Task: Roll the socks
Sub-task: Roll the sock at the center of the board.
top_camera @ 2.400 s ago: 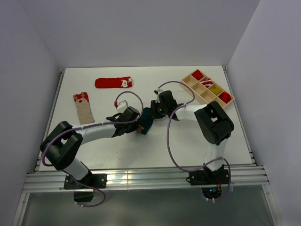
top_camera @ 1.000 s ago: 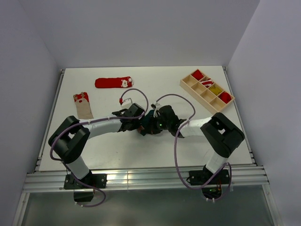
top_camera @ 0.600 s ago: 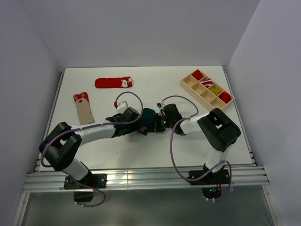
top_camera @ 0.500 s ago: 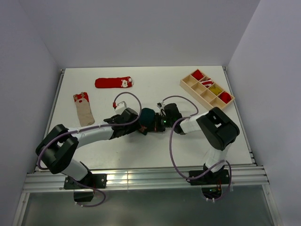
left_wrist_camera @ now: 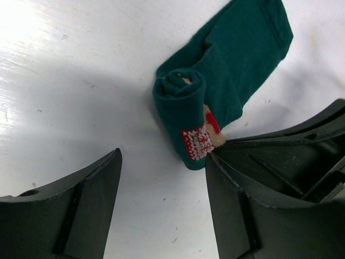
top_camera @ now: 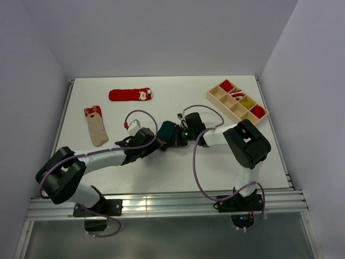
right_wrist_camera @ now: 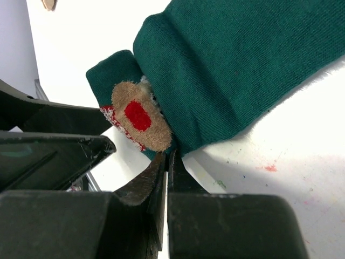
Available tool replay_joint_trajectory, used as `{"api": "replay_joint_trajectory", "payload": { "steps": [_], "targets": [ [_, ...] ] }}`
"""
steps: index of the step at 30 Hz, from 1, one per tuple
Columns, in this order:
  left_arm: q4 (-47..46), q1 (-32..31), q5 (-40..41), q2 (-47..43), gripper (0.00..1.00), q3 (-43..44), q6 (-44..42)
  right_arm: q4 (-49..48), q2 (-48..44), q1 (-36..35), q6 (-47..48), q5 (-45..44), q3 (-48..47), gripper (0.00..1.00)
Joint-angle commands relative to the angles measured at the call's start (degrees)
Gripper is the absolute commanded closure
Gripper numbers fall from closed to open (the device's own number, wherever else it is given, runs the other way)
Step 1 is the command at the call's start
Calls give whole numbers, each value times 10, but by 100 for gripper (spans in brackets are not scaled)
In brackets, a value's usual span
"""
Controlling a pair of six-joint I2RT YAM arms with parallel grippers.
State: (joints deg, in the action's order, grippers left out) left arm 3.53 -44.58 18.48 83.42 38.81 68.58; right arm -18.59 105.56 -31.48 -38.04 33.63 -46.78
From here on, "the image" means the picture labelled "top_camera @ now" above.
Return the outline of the dark green reindeer sock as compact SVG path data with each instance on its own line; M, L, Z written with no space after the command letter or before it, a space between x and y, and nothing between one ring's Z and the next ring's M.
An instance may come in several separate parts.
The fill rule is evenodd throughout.
M164 121L157 133L157 141L160 144L160 147L165 147L168 143L171 142L175 134L176 124L172 121Z

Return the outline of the red reindeer sock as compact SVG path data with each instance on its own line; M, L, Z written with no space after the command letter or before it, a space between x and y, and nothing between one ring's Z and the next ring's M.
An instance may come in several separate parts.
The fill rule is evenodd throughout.
M254 116L256 116L258 119L261 119L262 117L265 116L266 112L265 110L259 106L259 105L255 105L252 109L251 112Z

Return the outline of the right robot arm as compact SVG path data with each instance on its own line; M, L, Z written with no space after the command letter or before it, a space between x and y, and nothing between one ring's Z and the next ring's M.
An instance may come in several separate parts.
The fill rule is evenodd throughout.
M207 130L199 113L194 112L186 115L179 125L164 121L157 139L163 151L169 147L185 147L190 141L202 147L228 145L239 164L233 204L239 210L251 205L252 197L257 194L259 171L271 151L271 144L248 119Z

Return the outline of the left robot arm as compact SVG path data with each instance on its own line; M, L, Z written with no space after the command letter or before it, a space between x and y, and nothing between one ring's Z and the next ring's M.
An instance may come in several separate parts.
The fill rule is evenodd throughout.
M83 176L106 167L124 166L159 147L155 134L145 127L108 149L74 152L62 147L36 174L39 194L44 191L45 198L56 205L71 201L85 206L92 215L100 215L105 209L104 197L96 187L82 184Z

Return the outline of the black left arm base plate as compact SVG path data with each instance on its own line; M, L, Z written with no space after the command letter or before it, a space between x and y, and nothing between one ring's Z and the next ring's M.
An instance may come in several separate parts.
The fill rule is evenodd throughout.
M93 207L88 210L106 215L106 216L120 216L122 213L121 199L101 199ZM80 204L76 204L73 210L74 217L91 217L94 214L86 211Z

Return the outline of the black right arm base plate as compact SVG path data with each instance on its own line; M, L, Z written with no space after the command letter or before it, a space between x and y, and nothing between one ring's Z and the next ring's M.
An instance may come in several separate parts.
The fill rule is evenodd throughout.
M219 213L234 213L234 212L258 212L262 211L265 203L261 194L255 191L249 196L243 197L241 194L236 194L234 197L225 201L217 201L213 207Z

